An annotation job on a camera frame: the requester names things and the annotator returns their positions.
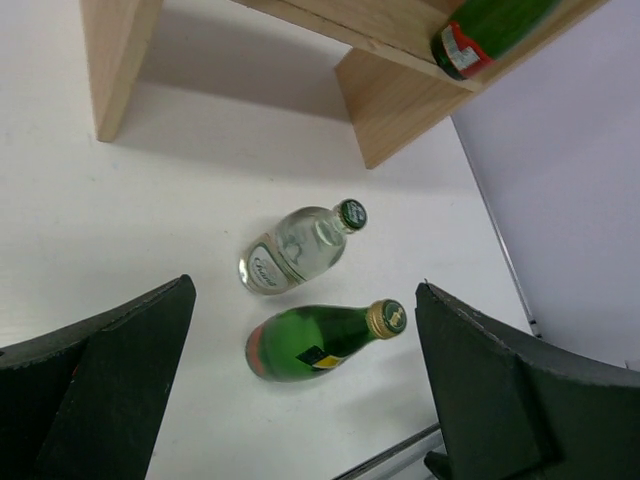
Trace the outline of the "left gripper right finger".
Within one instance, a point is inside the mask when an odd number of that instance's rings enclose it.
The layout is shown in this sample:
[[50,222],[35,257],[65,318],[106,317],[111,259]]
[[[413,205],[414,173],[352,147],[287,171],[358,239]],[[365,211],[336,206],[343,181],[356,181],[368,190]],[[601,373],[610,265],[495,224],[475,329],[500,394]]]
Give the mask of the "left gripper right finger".
[[444,440],[439,479],[635,479],[639,375],[553,346],[436,285],[416,324]]

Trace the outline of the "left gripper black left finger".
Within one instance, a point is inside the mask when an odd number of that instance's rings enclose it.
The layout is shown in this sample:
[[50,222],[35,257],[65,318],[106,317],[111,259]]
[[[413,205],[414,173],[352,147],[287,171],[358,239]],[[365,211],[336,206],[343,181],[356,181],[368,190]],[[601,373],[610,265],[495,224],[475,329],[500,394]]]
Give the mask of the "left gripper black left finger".
[[182,275],[3,347],[2,478],[145,478],[195,301]]

